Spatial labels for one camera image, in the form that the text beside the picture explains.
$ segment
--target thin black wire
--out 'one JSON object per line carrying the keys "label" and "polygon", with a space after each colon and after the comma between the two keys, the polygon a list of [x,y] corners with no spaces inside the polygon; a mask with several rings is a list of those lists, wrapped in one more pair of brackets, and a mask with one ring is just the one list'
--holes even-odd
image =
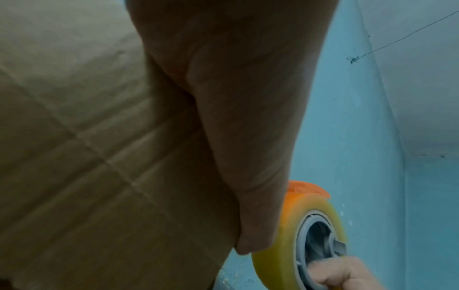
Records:
{"label": "thin black wire", "polygon": [[416,30],[415,32],[412,32],[412,33],[408,34],[407,36],[400,38],[399,40],[396,40],[396,41],[394,41],[394,42],[392,42],[392,43],[389,43],[388,45],[385,45],[385,46],[380,47],[380,48],[378,48],[378,49],[372,50],[372,51],[370,51],[369,53],[366,53],[366,54],[364,54],[364,55],[362,55],[362,56],[357,56],[357,57],[355,57],[355,58],[352,58],[351,61],[350,61],[350,63],[353,64],[354,62],[358,61],[359,59],[361,59],[361,58],[363,58],[363,57],[365,57],[365,56],[367,56],[367,55],[369,55],[369,54],[372,54],[372,53],[374,53],[374,52],[376,52],[376,51],[378,51],[378,50],[381,50],[381,49],[384,49],[384,48],[386,48],[386,47],[388,47],[388,46],[391,46],[391,45],[394,44],[394,43],[397,43],[397,42],[399,42],[399,41],[402,41],[403,39],[406,39],[406,38],[410,37],[411,35],[415,34],[416,32],[419,32],[419,31],[423,30],[424,28],[427,28],[427,27],[429,27],[429,26],[431,26],[431,25],[434,25],[434,24],[436,24],[436,23],[438,23],[438,22],[440,22],[440,21],[443,21],[443,20],[445,20],[446,18],[451,17],[451,16],[453,16],[454,14],[457,14],[457,13],[459,13],[459,10],[457,10],[457,11],[454,12],[454,13],[451,13],[451,14],[448,15],[448,16],[443,17],[442,19],[439,19],[439,20],[437,20],[437,21],[435,21],[435,22],[432,22],[432,23],[429,24],[429,25],[426,25],[426,26],[424,26],[424,27],[421,27],[421,28],[419,28],[418,30]]}

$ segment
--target yellow tape roll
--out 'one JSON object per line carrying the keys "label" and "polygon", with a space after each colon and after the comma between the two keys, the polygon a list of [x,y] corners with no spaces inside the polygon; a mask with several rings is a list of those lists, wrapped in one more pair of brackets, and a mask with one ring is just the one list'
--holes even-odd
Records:
{"label": "yellow tape roll", "polygon": [[335,230],[336,238],[346,241],[339,216],[327,201],[330,195],[319,186],[290,182],[274,245],[252,255],[255,271],[269,290],[301,290],[296,264],[296,239],[302,222],[311,213],[322,212]]}

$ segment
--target white ceiling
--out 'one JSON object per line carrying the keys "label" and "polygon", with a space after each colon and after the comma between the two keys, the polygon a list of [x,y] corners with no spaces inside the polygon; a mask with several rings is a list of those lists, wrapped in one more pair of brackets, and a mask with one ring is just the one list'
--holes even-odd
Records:
{"label": "white ceiling", "polygon": [[459,155],[459,1],[359,4],[373,49],[431,24],[374,55],[406,153]]}

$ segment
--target light blue painted wall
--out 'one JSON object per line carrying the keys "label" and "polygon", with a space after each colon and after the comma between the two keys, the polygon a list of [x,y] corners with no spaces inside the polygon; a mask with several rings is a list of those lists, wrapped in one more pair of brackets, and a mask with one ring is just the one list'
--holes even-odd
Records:
{"label": "light blue painted wall", "polygon": [[459,157],[407,160],[407,289],[457,289]]}
{"label": "light blue painted wall", "polygon": [[[332,195],[363,259],[390,290],[405,289],[404,155],[355,0],[342,0],[317,68],[296,145],[292,179]],[[250,256],[232,253],[221,276],[236,290],[263,290]]]}

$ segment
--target cardboard flap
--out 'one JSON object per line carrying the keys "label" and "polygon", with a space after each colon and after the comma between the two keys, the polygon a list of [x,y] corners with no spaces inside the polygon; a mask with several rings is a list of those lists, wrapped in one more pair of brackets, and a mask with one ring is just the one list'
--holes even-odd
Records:
{"label": "cardboard flap", "polygon": [[115,0],[0,10],[0,278],[205,289],[239,235],[193,99]]}

